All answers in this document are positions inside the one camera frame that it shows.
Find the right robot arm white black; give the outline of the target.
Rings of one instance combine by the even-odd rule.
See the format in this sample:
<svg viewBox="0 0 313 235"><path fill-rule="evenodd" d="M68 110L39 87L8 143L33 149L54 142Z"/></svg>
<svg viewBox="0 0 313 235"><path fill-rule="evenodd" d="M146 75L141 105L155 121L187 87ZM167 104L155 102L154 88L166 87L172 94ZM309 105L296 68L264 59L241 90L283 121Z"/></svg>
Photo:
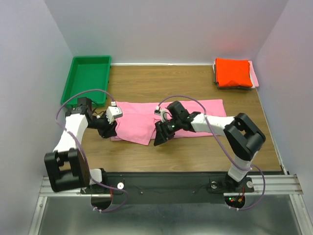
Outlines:
<svg viewBox="0 0 313 235"><path fill-rule="evenodd" d="M174 101L166 109L156 106L155 114L161 117L155 123L155 146L173 139L180 130L213 135L231 161L225 177L226 188L230 191L243 185L254 157L266 141L264 133L244 113L234 117L210 116L206 110L190 113L181 102Z"/></svg>

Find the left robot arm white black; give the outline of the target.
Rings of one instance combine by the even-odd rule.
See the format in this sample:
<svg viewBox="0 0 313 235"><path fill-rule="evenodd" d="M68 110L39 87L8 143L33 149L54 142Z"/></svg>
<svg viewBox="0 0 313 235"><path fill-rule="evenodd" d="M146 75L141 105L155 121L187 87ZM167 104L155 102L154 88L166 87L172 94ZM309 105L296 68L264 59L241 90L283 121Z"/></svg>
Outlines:
<svg viewBox="0 0 313 235"><path fill-rule="evenodd" d="M86 129L95 129L108 139L117 136L117 119L123 113L116 102L101 115L93 115L92 100L87 97L77 99L77 106L66 112L66 123L61 138L52 152L44 157L49 182L54 192L92 185L98 193L109 187L104 169L90 169L85 155L81 152L81 142Z"/></svg>

